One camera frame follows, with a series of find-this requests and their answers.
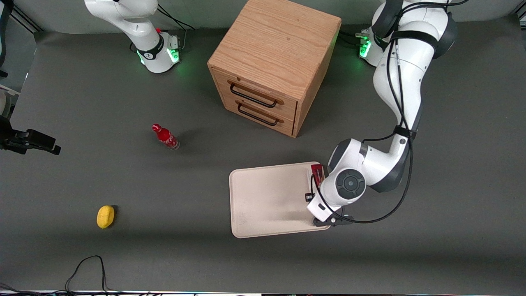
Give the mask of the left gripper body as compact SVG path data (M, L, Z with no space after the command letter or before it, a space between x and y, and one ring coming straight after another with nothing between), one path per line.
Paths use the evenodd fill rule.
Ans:
M322 198L319 194L313 194L307 209L315 218L324 222L342 206L344 206L344 199L339 195L329 196L323 194Z

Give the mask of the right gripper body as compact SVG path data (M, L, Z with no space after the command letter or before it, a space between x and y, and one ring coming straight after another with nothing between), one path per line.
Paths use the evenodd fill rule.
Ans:
M11 122L4 116L0 117L0 148L1 150L11 150L18 154L26 154L28 148L24 147L25 140L22 138L28 136L29 131L15 130Z

